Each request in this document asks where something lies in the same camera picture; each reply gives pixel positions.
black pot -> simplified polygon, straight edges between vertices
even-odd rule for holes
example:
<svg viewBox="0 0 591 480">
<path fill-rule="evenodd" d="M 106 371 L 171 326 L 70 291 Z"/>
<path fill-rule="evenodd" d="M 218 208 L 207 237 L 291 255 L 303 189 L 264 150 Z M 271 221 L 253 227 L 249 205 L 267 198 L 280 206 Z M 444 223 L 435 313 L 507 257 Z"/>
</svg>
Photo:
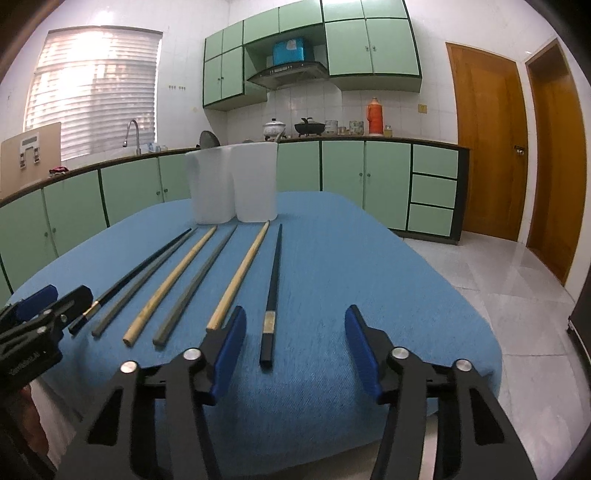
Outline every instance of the black pot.
<svg viewBox="0 0 591 480">
<path fill-rule="evenodd" d="M 308 118 L 303 118 L 302 117 L 303 122 L 300 122 L 299 124 L 295 124 L 295 131 L 298 132 L 300 134 L 300 137 L 302 135 L 320 135 L 325 128 L 324 124 L 321 124 L 320 122 L 309 122 L 308 120 L 312 120 L 312 117 L 308 117 Z"/>
</svg>

drawer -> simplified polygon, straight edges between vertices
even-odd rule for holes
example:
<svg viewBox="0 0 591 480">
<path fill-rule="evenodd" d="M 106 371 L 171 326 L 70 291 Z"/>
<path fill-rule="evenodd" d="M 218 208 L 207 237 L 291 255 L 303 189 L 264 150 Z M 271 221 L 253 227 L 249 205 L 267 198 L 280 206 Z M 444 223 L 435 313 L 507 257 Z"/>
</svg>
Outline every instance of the drawer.
<svg viewBox="0 0 591 480">
<path fill-rule="evenodd" d="M 457 178 L 457 150 L 413 145 L 413 172 Z"/>
<path fill-rule="evenodd" d="M 408 230 L 449 236 L 452 231 L 453 210 L 425 205 L 410 205 Z"/>
<path fill-rule="evenodd" d="M 414 174 L 413 192 L 410 201 L 454 208 L 456 204 L 456 184 L 455 180 Z"/>
</svg>

wooden stick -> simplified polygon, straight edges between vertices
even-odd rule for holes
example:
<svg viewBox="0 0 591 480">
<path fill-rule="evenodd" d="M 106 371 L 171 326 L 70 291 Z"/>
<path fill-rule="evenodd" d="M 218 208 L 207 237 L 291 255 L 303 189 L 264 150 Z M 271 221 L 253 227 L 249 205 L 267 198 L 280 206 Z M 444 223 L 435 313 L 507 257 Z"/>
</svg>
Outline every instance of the wooden stick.
<svg viewBox="0 0 591 480">
<path fill-rule="evenodd" d="M 199 251 L 203 248 L 203 246 L 207 243 L 207 241 L 212 237 L 215 233 L 217 226 L 214 225 L 209 229 L 209 231 L 203 235 L 201 240 L 195 244 L 195 246 L 189 251 L 187 255 L 180 261 L 180 263 L 176 266 L 174 270 L 168 275 L 166 280 L 159 286 L 158 290 L 152 295 L 152 297 L 148 300 L 144 308 L 141 312 L 138 313 L 138 316 L 129 326 L 125 335 L 123 335 L 123 343 L 127 346 L 133 346 L 135 341 L 138 339 L 139 334 L 142 333 L 144 327 L 148 323 L 148 320 L 154 313 L 154 310 L 160 305 L 162 299 L 166 296 L 166 294 L 170 291 L 173 287 L 175 282 L 181 276 L 181 274 L 185 271 L 185 269 L 189 266 L 189 264 L 195 258 L 195 255 L 199 253 Z"/>
<path fill-rule="evenodd" d="M 213 312 L 212 317 L 209 319 L 209 323 L 206 327 L 207 331 L 218 330 L 223 325 L 223 321 L 226 318 L 226 314 L 228 313 L 228 310 L 230 309 L 232 302 L 234 301 L 234 297 L 236 296 L 236 293 L 238 293 L 240 285 L 242 285 L 242 280 L 244 280 L 246 272 L 248 272 L 248 269 L 252 264 L 252 260 L 254 260 L 256 256 L 256 252 L 258 252 L 258 249 L 261 246 L 263 239 L 265 238 L 265 234 L 269 229 L 269 223 L 269 221 L 265 222 L 265 224 L 261 228 L 261 231 L 258 233 L 254 242 L 252 243 L 251 247 L 248 249 L 248 252 L 246 252 L 246 255 L 242 260 L 242 263 L 240 263 L 238 270 L 236 270 L 236 273 L 230 281 L 230 284 L 226 288 L 226 291 L 224 292 L 222 299 L 220 300 L 220 303 L 217 304 L 217 307 Z"/>
</svg>

green cabinet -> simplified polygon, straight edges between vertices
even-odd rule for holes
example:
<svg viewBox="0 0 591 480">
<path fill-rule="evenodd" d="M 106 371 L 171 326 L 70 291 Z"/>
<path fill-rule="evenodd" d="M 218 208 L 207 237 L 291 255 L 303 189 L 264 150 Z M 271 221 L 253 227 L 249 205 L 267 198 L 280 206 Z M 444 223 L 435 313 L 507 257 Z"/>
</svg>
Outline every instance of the green cabinet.
<svg viewBox="0 0 591 480">
<path fill-rule="evenodd" d="M 220 30 L 205 39 L 205 60 L 222 54 L 222 38 L 223 30 Z"/>
<path fill-rule="evenodd" d="M 191 198 L 187 179 L 187 157 L 167 155 L 158 159 L 165 202 Z"/>
<path fill-rule="evenodd" d="M 324 21 L 347 20 L 350 18 L 363 18 L 361 0 L 323 0 L 322 11 Z"/>
<path fill-rule="evenodd" d="M 12 288 L 57 258 L 51 242 L 43 193 L 29 193 L 0 208 L 0 252 Z"/>
<path fill-rule="evenodd" d="M 365 20 L 331 22 L 325 30 L 331 75 L 372 72 Z"/>
<path fill-rule="evenodd" d="M 222 55 L 222 99 L 243 93 L 242 47 Z"/>
<path fill-rule="evenodd" d="M 319 190 L 319 142 L 279 144 L 277 151 L 277 191 L 318 192 Z"/>
<path fill-rule="evenodd" d="M 456 179 L 457 158 L 457 150 L 430 145 L 414 145 L 413 172 Z"/>
<path fill-rule="evenodd" d="M 411 202 L 453 208 L 456 204 L 456 181 L 413 175 Z"/>
<path fill-rule="evenodd" d="M 406 229 L 410 144 L 367 142 L 365 211 L 388 228 Z"/>
<path fill-rule="evenodd" d="M 363 141 L 322 142 L 322 185 L 363 208 Z"/>
<path fill-rule="evenodd" d="M 449 236 L 452 231 L 453 210 L 410 204 L 408 230 Z"/>
<path fill-rule="evenodd" d="M 244 21 L 244 43 L 279 33 L 279 9 L 267 10 Z"/>
<path fill-rule="evenodd" d="M 203 68 L 203 104 L 217 102 L 222 99 L 222 57 L 205 62 Z"/>
<path fill-rule="evenodd" d="M 419 74 L 417 53 L 408 20 L 369 18 L 366 24 L 374 73 Z"/>
<path fill-rule="evenodd" d="M 279 7 L 279 31 L 322 23 L 320 0 L 301 0 Z"/>
<path fill-rule="evenodd" d="M 10 295 L 11 293 L 8 284 L 6 283 L 6 278 L 4 278 L 4 274 L 0 272 L 0 307 L 6 304 Z"/>
<path fill-rule="evenodd" d="M 130 161 L 101 172 L 111 225 L 163 201 L 157 158 Z"/>
<path fill-rule="evenodd" d="M 59 181 L 43 191 L 58 255 L 107 228 L 97 171 Z"/>
<path fill-rule="evenodd" d="M 361 0 L 365 18 L 406 18 L 402 0 Z"/>
<path fill-rule="evenodd" d="M 227 51 L 233 50 L 234 48 L 242 47 L 242 26 L 243 22 L 239 21 L 229 27 L 224 28 L 223 36 L 222 36 L 222 51 L 221 53 L 226 53 Z"/>
</svg>

blue tablecloth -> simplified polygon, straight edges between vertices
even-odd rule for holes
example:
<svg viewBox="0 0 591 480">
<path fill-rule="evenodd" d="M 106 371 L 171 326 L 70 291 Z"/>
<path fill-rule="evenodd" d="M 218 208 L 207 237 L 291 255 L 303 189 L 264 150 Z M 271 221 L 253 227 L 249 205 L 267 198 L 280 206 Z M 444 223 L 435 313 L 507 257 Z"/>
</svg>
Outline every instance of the blue tablecloth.
<svg viewBox="0 0 591 480">
<path fill-rule="evenodd" d="M 331 193 L 278 195 L 272 222 L 235 303 L 248 326 L 227 396 L 207 408 L 222 473 L 277 471 L 381 437 L 387 410 L 362 391 L 345 339 L 346 308 L 359 306 L 370 326 L 385 330 L 426 361 L 451 365 L 470 359 L 498 392 L 501 349 L 487 322 L 418 254 L 370 215 Z M 63 295 L 81 284 L 95 297 L 133 266 L 192 226 L 189 200 L 163 203 L 117 223 L 29 279 L 12 301 L 54 284 Z M 279 223 L 283 223 L 274 369 L 258 365 L 262 320 Z M 197 346 L 205 325 L 260 224 L 240 224 L 201 285 L 166 349 L 152 337 L 177 296 L 236 220 L 220 225 L 156 311 L 133 348 L 121 340 L 135 314 L 206 232 L 202 227 L 153 276 L 100 340 L 91 326 L 60 347 L 64 359 L 44 380 L 84 413 L 98 388 L 121 363 L 147 367 Z M 93 320 L 100 319 L 99 313 Z M 429 405 L 430 412 L 436 405 Z"/>
</svg>

